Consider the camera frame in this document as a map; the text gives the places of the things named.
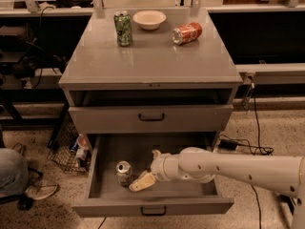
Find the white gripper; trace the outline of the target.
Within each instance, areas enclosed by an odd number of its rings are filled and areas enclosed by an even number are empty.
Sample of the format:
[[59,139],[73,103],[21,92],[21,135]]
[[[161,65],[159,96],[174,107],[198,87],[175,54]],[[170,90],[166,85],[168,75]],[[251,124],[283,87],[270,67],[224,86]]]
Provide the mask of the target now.
[[151,171],[144,171],[138,179],[133,181],[129,189],[132,192],[139,192],[155,184],[155,179],[159,181],[171,181],[180,179],[182,172],[179,169],[179,155],[170,153],[161,154],[159,150],[152,150],[153,160]]

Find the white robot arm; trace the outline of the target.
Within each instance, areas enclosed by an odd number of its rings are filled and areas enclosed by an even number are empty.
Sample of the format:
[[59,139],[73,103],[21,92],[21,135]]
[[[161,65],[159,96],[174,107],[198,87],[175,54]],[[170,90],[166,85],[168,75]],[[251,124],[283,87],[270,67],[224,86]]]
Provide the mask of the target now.
[[305,157],[220,154],[188,147],[178,154],[153,152],[149,172],[129,186],[133,192],[157,181],[184,180],[208,183],[216,176],[229,177],[297,200],[291,229],[305,228]]

